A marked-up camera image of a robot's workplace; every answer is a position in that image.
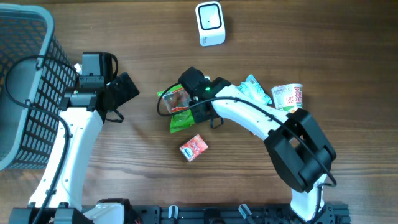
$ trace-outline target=gray basket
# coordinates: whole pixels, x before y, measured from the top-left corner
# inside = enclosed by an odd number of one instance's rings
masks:
[[[2,86],[10,66],[25,56],[46,55],[70,64],[53,33],[53,17],[44,8],[0,4],[0,170],[43,169],[49,160],[58,121],[15,105]],[[55,62],[28,60],[13,70],[8,87],[17,100],[29,99],[35,107],[58,113],[58,98],[75,80],[69,68]]]

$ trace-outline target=green snack bag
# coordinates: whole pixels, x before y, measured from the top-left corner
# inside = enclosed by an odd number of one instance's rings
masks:
[[[157,96],[160,97],[164,91],[157,92]],[[171,88],[164,96],[163,100],[166,104],[167,110],[170,113],[184,110],[189,107],[189,102],[191,101],[189,94],[182,88],[181,85],[177,85]],[[191,110],[184,111],[180,114],[172,116],[170,122],[170,132],[174,133],[189,126],[195,124],[193,120]]]

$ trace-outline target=wood grain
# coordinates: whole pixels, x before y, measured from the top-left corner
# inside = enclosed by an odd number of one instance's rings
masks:
[[[226,42],[200,47],[197,2],[46,4],[55,35],[74,61],[112,52],[141,94],[106,123],[91,156],[84,204],[287,203],[290,189],[263,143],[227,121],[170,134],[156,95],[189,66],[234,84],[252,73],[266,91],[302,83],[304,108],[337,152],[327,201],[348,203],[353,223],[398,219],[398,4],[379,1],[223,1]],[[178,147],[201,134],[209,150],[188,163]],[[0,173],[0,222],[24,207],[42,171]]]

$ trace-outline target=paper cup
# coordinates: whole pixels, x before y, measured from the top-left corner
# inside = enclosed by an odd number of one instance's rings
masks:
[[[303,108],[303,85],[286,84],[271,89],[275,108],[293,113],[297,108]]]

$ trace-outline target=wooden surface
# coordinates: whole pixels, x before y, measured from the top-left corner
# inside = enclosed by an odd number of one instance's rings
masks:
[[[337,152],[335,189],[353,223],[398,219],[398,4],[379,1],[223,1],[226,42],[199,44],[197,2],[47,4],[55,35],[74,61],[112,52],[141,94],[106,123],[90,159],[83,202],[129,198],[134,205],[289,203],[257,137],[227,121],[170,134],[155,93],[189,66],[239,84],[249,74],[266,91],[303,84],[303,104]],[[178,147],[201,134],[209,149],[188,163]],[[0,173],[0,223],[25,207],[42,171]]]

